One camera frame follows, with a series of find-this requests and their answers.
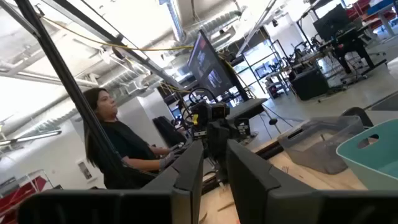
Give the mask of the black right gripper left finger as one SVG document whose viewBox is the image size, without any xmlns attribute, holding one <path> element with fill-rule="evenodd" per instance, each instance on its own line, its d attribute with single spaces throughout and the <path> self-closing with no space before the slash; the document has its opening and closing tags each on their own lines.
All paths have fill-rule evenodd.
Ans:
<svg viewBox="0 0 398 224">
<path fill-rule="evenodd" d="M 18 224 L 198 224 L 200 140 L 139 190 L 46 190 L 24 200 Z"/>
</svg>

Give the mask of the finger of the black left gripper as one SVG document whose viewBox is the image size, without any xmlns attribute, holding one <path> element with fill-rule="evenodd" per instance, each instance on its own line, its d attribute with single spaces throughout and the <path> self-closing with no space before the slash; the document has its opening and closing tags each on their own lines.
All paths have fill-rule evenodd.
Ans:
<svg viewBox="0 0 398 224">
<path fill-rule="evenodd" d="M 226 158 L 225 156 L 218 156 L 216 158 L 217 163 L 217 178 L 220 182 L 227 182 L 228 181 L 228 170 L 226 165 Z"/>
</svg>

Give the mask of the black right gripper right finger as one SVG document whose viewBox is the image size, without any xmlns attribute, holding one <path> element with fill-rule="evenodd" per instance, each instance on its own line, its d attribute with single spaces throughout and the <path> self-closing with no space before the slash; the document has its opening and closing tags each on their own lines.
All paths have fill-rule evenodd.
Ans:
<svg viewBox="0 0 398 224">
<path fill-rule="evenodd" d="M 398 191 L 314 189 L 235 140 L 226 165 L 240 224 L 398 224 Z"/>
</svg>

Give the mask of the black desk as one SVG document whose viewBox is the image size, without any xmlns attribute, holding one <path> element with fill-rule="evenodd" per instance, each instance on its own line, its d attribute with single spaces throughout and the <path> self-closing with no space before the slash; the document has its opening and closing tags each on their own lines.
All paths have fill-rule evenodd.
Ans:
<svg viewBox="0 0 398 224">
<path fill-rule="evenodd" d="M 249 99 L 230 109 L 230 114 L 226 119 L 235 120 L 239 118 L 251 119 L 264 111 L 262 106 L 267 101 L 266 98 Z"/>
</svg>

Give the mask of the person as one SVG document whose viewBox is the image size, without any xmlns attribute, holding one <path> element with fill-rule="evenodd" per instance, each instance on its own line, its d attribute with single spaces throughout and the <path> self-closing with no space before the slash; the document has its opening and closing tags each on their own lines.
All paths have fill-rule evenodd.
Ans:
<svg viewBox="0 0 398 224">
<path fill-rule="evenodd" d="M 117 119 L 118 109 L 115 101 L 104 88 L 91 88 L 83 92 L 90 108 L 98 118 L 107 137 L 120 156 L 121 173 L 114 173 L 106 165 L 87 124 L 84 124 L 85 151 L 88 162 L 103 174 L 107 189 L 139 189 L 160 171 L 163 171 L 184 152 L 183 149 L 169 149 L 151 146 L 131 128 Z"/>
</svg>

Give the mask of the grey translucent bin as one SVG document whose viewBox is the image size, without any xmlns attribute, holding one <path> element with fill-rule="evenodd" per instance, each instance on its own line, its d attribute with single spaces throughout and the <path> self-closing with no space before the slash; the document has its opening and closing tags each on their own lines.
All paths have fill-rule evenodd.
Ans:
<svg viewBox="0 0 398 224">
<path fill-rule="evenodd" d="M 295 164 L 334 175 L 348 168 L 337 155 L 337 147 L 363 131 L 359 116 L 320 117 L 307 120 L 277 140 Z"/>
</svg>

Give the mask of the large black monitor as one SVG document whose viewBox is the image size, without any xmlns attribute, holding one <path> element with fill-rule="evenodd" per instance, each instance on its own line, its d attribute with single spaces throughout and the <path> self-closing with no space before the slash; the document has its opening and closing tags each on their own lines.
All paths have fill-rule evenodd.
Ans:
<svg viewBox="0 0 398 224">
<path fill-rule="evenodd" d="M 217 54 L 201 29 L 197 33 L 197 39 L 193 45 L 187 66 L 199 86 L 208 89 L 206 95 L 211 100 L 224 95 L 234 87 L 236 87 L 243 101 L 249 99 L 234 69 Z"/>
</svg>

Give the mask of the teal plastic bin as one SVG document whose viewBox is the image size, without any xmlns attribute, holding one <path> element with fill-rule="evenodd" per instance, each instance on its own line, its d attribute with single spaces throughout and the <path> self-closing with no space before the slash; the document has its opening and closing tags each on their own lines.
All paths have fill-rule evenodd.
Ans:
<svg viewBox="0 0 398 224">
<path fill-rule="evenodd" d="M 398 119 L 355 135 L 336 153 L 367 189 L 398 190 Z"/>
</svg>

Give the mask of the black cabinet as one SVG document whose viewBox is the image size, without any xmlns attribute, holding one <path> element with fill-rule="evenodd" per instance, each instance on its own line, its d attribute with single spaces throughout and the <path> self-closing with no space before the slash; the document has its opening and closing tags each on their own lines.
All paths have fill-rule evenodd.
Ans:
<svg viewBox="0 0 398 224">
<path fill-rule="evenodd" d="M 290 83 L 302 101 L 324 95 L 329 90 L 327 79 L 318 68 L 296 75 Z"/>
</svg>

